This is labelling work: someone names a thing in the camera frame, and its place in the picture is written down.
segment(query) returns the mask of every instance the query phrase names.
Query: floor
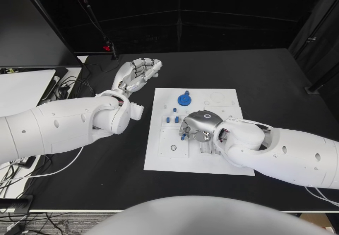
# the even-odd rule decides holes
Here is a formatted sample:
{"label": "floor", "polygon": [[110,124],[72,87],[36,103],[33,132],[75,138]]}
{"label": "floor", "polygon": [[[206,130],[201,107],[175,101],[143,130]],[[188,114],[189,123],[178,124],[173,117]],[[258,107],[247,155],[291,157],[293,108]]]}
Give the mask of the floor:
{"label": "floor", "polygon": [[[58,228],[55,228],[53,224],[46,219],[45,213],[39,215],[33,214],[27,217],[25,231],[35,230],[40,231],[48,235],[82,235],[101,221],[104,221],[114,214],[115,213],[113,212],[105,212],[105,213],[72,212],[68,214],[49,212],[48,216],[52,217],[51,220],[55,223],[55,225],[61,228],[62,232],[59,231]],[[17,221],[20,219],[22,217],[12,217],[13,221]],[[6,228],[10,224],[13,224],[13,222],[0,222],[0,235],[6,234],[7,231]]]}

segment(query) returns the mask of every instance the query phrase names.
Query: red light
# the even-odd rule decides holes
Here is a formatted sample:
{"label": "red light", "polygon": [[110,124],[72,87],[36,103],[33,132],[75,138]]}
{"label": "red light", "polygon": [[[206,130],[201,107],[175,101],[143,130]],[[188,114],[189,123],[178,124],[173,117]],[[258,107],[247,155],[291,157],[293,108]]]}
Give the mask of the red light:
{"label": "red light", "polygon": [[111,48],[108,46],[103,46],[104,50],[111,51]]}

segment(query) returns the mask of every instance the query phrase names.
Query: white cardboard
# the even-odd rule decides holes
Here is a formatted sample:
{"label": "white cardboard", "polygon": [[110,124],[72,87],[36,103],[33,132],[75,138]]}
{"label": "white cardboard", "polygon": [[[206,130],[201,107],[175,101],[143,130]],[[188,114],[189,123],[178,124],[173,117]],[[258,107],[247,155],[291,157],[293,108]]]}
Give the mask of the white cardboard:
{"label": "white cardboard", "polygon": [[[185,91],[189,91],[192,98],[192,103],[186,107],[178,104],[178,97],[185,94]],[[253,169],[235,167],[222,155],[215,154],[215,152],[202,154],[201,143],[196,140],[180,140],[179,127],[182,119],[198,110],[212,111],[222,119],[229,116],[242,118],[235,90],[156,89],[144,170],[254,176]],[[179,116],[179,123],[173,122],[176,116]],[[166,123],[166,117],[170,117],[170,123]],[[172,145],[178,146],[178,150],[172,151],[169,149]]]}

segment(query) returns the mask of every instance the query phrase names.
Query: robotic hand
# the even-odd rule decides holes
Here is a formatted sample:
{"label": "robotic hand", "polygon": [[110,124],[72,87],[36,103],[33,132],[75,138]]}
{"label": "robotic hand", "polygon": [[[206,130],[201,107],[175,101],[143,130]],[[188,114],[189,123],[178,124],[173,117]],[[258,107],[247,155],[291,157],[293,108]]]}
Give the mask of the robotic hand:
{"label": "robotic hand", "polygon": [[140,58],[127,62],[113,88],[92,98],[52,101],[0,117],[0,164],[39,154],[71,151],[100,138],[121,134],[130,119],[140,120],[143,106],[128,97],[152,77],[162,61]]}
{"label": "robotic hand", "polygon": [[212,141],[215,153],[237,167],[300,186],[339,189],[339,142],[328,138],[242,119],[224,121],[209,111],[185,118],[179,135],[182,140]]}

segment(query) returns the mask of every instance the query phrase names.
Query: blue part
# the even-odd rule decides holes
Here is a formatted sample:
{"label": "blue part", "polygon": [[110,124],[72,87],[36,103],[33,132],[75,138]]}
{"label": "blue part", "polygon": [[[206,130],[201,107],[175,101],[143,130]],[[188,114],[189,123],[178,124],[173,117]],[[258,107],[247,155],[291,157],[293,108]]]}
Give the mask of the blue part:
{"label": "blue part", "polygon": [[189,97],[189,91],[185,92],[185,94],[182,94],[178,98],[178,103],[182,106],[188,106],[190,104],[190,97]]}

